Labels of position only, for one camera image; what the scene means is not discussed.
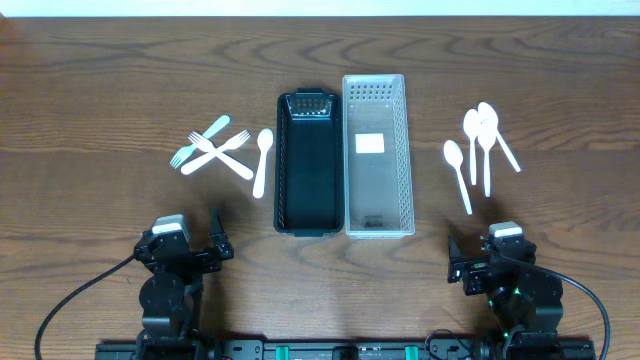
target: green connector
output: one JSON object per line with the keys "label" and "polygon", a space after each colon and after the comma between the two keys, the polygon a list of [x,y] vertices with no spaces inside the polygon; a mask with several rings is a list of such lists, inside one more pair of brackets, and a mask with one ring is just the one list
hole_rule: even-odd
{"label": "green connector", "polygon": [[276,346],[276,360],[289,360],[288,346]]}
{"label": "green connector", "polygon": [[420,360],[417,346],[405,346],[404,348],[405,360]]}

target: perforated tray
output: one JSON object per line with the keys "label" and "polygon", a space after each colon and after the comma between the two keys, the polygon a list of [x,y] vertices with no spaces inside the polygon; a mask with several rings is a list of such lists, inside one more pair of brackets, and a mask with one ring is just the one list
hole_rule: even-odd
{"label": "perforated tray", "polygon": [[347,75],[342,97],[347,234],[415,233],[404,77]]}

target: black tray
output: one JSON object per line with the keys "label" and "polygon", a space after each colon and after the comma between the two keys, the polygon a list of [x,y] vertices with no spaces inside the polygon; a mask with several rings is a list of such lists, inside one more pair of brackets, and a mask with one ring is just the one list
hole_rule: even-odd
{"label": "black tray", "polygon": [[295,236],[342,229],[342,108],[322,89],[278,98],[273,226]]}

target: white plastic fork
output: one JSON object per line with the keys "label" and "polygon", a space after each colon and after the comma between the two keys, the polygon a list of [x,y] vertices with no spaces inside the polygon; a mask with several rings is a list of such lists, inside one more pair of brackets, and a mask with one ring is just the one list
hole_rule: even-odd
{"label": "white plastic fork", "polygon": [[243,179],[251,180],[253,178],[253,171],[251,171],[251,169],[249,169],[248,167],[242,165],[237,160],[229,157],[229,155],[227,155],[227,154],[221,152],[220,150],[216,149],[216,147],[213,145],[213,143],[211,141],[209,141],[207,138],[205,138],[204,136],[202,136],[199,132],[196,132],[196,131],[192,132],[189,135],[189,141],[191,141],[192,143],[196,144],[198,146],[198,149],[200,149],[200,150],[202,150],[204,152],[213,152],[213,153],[215,153],[216,156],[219,157],[220,160],[222,160],[222,162],[227,164],[227,166],[229,166],[231,168],[231,170],[235,171]]}
{"label": "white plastic fork", "polygon": [[[249,135],[249,132],[245,130],[239,133],[238,135],[232,137],[231,139],[227,140],[227,142],[225,142],[222,146],[218,147],[218,151],[224,152],[227,150],[235,150],[239,148],[242,144],[244,144],[250,137],[251,135]],[[197,159],[191,160],[188,163],[184,164],[184,166],[180,168],[180,172],[182,172],[184,175],[189,175],[192,172],[204,166],[209,161],[213,160],[216,156],[218,156],[218,154],[215,152],[205,153],[204,155],[201,155]]]}
{"label": "white plastic fork", "polygon": [[[222,115],[211,126],[209,126],[207,131],[205,131],[202,135],[208,139],[215,135],[218,131],[222,130],[223,127],[229,125],[230,122],[231,117],[229,115]],[[176,152],[169,164],[171,164],[174,169],[177,169],[178,166],[185,162],[185,160],[187,160],[189,156],[191,156],[191,154],[196,151],[197,148],[198,147],[194,144],[183,146]]]}

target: spoon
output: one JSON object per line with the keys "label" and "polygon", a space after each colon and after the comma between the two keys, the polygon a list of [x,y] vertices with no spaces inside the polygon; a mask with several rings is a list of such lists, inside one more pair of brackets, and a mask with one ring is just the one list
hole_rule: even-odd
{"label": "spoon", "polygon": [[496,143],[498,133],[498,123],[496,119],[486,119],[480,126],[478,142],[484,149],[484,196],[491,194],[491,169],[489,168],[489,150]]}
{"label": "spoon", "polygon": [[462,150],[458,144],[451,140],[447,140],[444,143],[444,158],[449,165],[456,169],[458,175],[458,185],[460,186],[460,194],[462,195],[462,201],[464,201],[464,207],[467,210],[467,214],[471,215],[471,202],[469,201],[469,193],[467,193],[467,187],[464,185],[464,179],[460,172],[460,165],[462,165]]}
{"label": "spoon", "polygon": [[493,107],[491,107],[491,105],[487,104],[486,102],[481,102],[478,105],[478,114],[480,114],[481,121],[485,121],[487,119],[491,119],[492,121],[495,121],[496,138],[498,139],[498,143],[500,143],[500,146],[502,147],[502,151],[504,151],[505,155],[507,156],[507,159],[509,159],[511,166],[513,166],[513,168],[516,169],[516,172],[520,172],[520,165],[518,165],[518,162],[516,161],[515,156],[513,156],[511,149],[509,149],[509,146],[507,146],[507,143],[504,141],[504,139],[502,138],[502,135],[500,135],[500,132],[498,131],[498,114],[496,113],[496,111],[493,109]]}
{"label": "spoon", "polygon": [[273,131],[271,129],[263,129],[258,134],[258,148],[260,148],[260,162],[258,163],[258,171],[256,180],[253,183],[253,197],[256,199],[264,195],[264,182],[267,167],[267,152],[273,145]]}
{"label": "spoon", "polygon": [[476,109],[470,109],[462,123],[464,133],[469,137],[469,172],[471,185],[476,184],[476,137],[480,131],[480,116]]}

